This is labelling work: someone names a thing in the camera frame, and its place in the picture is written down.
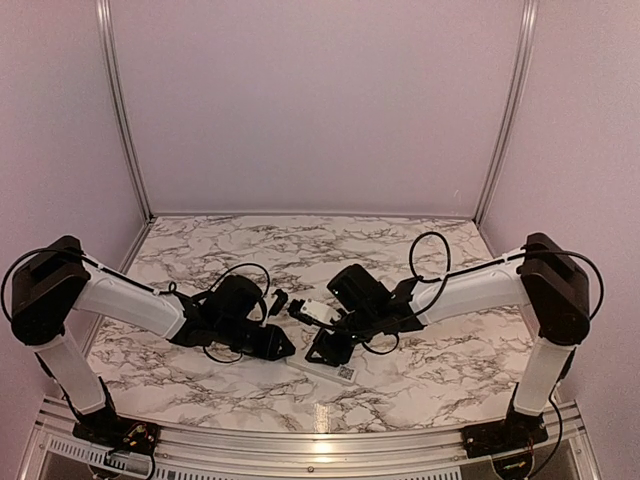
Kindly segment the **white remote control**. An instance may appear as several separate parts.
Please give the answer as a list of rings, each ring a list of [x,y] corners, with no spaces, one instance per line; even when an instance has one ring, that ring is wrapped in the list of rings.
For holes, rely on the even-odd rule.
[[[325,364],[307,362],[298,357],[290,357],[286,360],[288,366],[302,372],[315,375],[325,380],[330,380],[343,385],[355,383],[356,371],[349,366],[332,367]]]

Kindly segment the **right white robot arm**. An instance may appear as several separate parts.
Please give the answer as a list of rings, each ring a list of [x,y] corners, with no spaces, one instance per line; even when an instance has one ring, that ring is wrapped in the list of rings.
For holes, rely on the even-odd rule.
[[[306,358],[311,363],[347,364],[358,344],[378,334],[394,337],[421,331],[453,317],[501,307],[519,309],[534,345],[495,438],[515,448],[542,425],[542,413],[586,339],[599,305],[590,302],[587,258],[562,249],[548,235],[528,235],[524,245],[484,264],[426,278],[413,272],[393,289],[362,265],[352,264],[327,285],[337,310],[302,300],[289,307],[299,321],[319,331]]]

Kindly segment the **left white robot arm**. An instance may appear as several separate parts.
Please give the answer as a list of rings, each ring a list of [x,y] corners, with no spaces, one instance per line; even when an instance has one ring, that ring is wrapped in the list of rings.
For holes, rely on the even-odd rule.
[[[102,443],[116,445],[126,436],[126,423],[66,332],[69,314],[108,317],[181,347],[221,344],[241,356],[279,361],[296,348],[282,328],[267,323],[267,292],[241,275],[225,275],[194,295],[174,286],[155,289],[103,265],[65,235],[7,268],[1,310],[14,337],[60,386],[79,423]]]

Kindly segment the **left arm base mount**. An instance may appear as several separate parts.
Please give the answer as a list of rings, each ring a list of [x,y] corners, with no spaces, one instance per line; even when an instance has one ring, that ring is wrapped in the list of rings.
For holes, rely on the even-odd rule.
[[[117,417],[92,422],[76,422],[74,437],[94,443],[116,452],[132,452],[142,455],[154,453],[160,426],[153,422],[127,417]]]

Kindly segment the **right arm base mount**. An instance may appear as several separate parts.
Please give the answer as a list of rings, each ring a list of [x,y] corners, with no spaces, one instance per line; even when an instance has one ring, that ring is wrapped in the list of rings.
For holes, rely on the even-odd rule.
[[[504,421],[470,425],[461,430],[463,446],[468,458],[495,455],[530,447],[548,440],[545,426],[509,427]]]

